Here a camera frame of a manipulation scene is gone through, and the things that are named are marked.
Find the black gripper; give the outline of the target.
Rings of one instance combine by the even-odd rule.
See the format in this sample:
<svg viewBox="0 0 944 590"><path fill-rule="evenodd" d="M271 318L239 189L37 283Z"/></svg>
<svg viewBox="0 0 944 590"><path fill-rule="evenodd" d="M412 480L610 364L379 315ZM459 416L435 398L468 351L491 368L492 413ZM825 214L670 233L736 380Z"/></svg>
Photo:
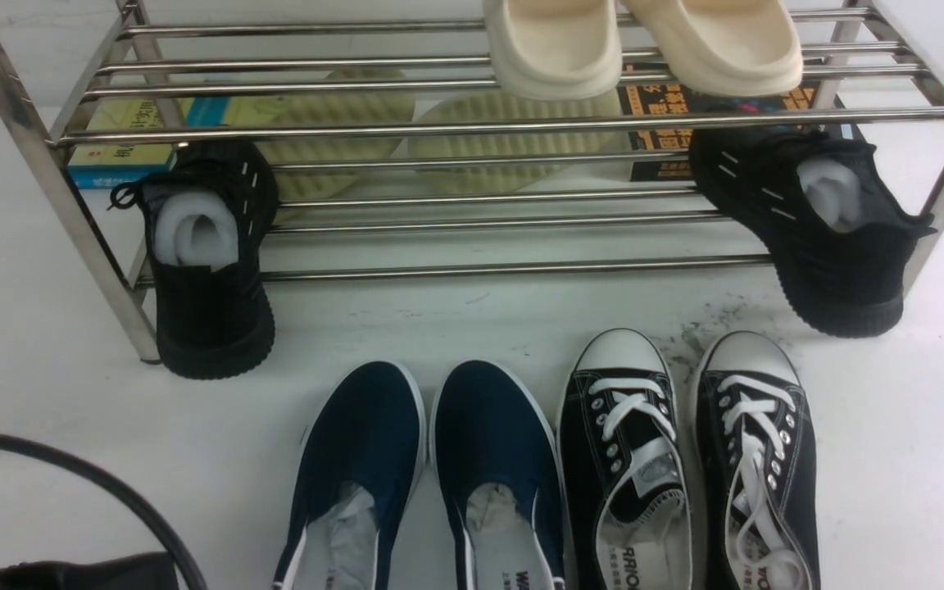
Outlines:
<svg viewBox="0 0 944 590"><path fill-rule="evenodd" d="M91 564L31 561L0 569L0 589L179 589L165 553L134 554Z"/></svg>

